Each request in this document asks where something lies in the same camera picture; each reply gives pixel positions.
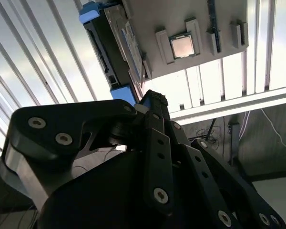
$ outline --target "silver bolt head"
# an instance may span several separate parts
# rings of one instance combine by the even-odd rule
[[[28,124],[32,128],[42,129],[46,126],[46,121],[44,121],[42,118],[32,117],[28,120]]]
[[[161,204],[166,204],[168,202],[168,195],[162,188],[156,187],[153,190],[153,196]]]
[[[176,127],[178,130],[181,129],[181,126],[178,123],[174,123],[174,127]]]
[[[156,119],[160,119],[160,117],[156,114],[153,114],[153,116],[156,118]]]
[[[264,224],[266,224],[267,226],[270,226],[270,222],[264,214],[259,213],[259,217]]]
[[[271,219],[273,220],[274,223],[276,223],[277,225],[280,225],[280,222],[277,220],[277,218],[273,215],[270,215]]]
[[[132,109],[131,109],[130,107],[128,107],[128,106],[124,106],[124,109],[125,109],[126,111],[129,111],[129,112],[132,111]]]
[[[203,146],[203,148],[208,148],[208,146],[206,145],[206,143],[200,142],[200,144]]]
[[[55,137],[55,140],[58,144],[63,145],[63,146],[68,146],[73,141],[72,137],[66,133],[57,134]]]
[[[224,211],[218,211],[218,217],[223,224],[225,224],[228,228],[232,226],[232,222],[230,217]]]

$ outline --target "black device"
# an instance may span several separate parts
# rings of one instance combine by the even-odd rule
[[[23,185],[40,211],[39,229],[285,229],[206,141],[190,146],[167,105],[148,91],[135,107],[111,100],[21,108],[0,174],[18,190]],[[126,152],[69,176],[78,152],[119,144]]]

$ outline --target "white cable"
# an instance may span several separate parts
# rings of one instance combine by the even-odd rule
[[[239,131],[239,136],[242,134],[242,130],[243,130],[243,127],[245,125],[246,116],[247,116],[247,111],[245,112],[245,115],[244,115],[244,118],[243,118],[242,127],[240,128],[240,131]]]
[[[248,112],[248,115],[247,115],[247,118],[246,118],[246,122],[245,122],[245,126],[244,126],[244,130],[243,130],[242,134],[240,135],[239,140],[242,139],[242,137],[243,137],[243,135],[244,135],[244,133],[245,133],[245,130],[246,130],[246,128],[247,128],[247,123],[248,123],[248,119],[249,119],[250,113],[251,113],[251,111]]]
[[[266,115],[265,111],[264,111],[263,109],[261,109],[261,110],[262,110],[263,114],[265,115],[266,119],[268,119],[268,121],[270,122],[270,124],[271,124],[272,129],[274,130],[274,132],[279,136],[282,145],[285,146],[285,148],[286,148],[286,145],[285,145],[285,143],[283,142],[282,136],[277,132],[277,130],[276,130],[275,127],[273,126],[272,121],[271,121],[270,118]]]

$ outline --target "processor chip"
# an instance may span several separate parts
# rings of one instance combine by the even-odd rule
[[[183,58],[194,54],[191,35],[179,36],[171,39],[175,58]]]

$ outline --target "label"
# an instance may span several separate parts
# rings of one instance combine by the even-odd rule
[[[140,51],[138,48],[138,43],[136,41],[135,35],[133,33],[132,27],[130,26],[129,21],[125,24],[125,29],[122,29],[122,32],[124,34],[128,49],[130,51],[130,54],[133,58],[133,63],[136,68],[138,78],[141,80],[141,74],[142,74],[142,57],[140,55]]]

